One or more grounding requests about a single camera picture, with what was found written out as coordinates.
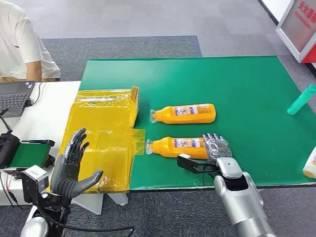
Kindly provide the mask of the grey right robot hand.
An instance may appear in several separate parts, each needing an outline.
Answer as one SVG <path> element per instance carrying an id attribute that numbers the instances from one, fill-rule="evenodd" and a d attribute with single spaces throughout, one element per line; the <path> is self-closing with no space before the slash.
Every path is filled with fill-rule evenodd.
<path id="1" fill-rule="evenodd" d="M 222 136 L 216 133 L 206 133 L 202 135 L 204 147 L 208 156 L 208 162 L 216 164 L 218 158 L 228 157 L 232 158 L 232 152 L 229 144 Z"/>

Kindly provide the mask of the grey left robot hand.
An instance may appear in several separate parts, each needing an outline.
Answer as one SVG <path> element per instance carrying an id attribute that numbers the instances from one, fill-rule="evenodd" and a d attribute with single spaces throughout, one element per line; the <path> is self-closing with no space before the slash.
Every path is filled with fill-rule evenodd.
<path id="1" fill-rule="evenodd" d="M 89 142 L 83 143 L 86 137 L 85 128 L 76 131 L 63 153 L 57 158 L 51 179 L 50 190 L 52 193 L 72 199 L 100 180 L 103 174 L 103 170 L 97 170 L 88 178 L 78 180 L 81 161 L 89 145 Z"/>

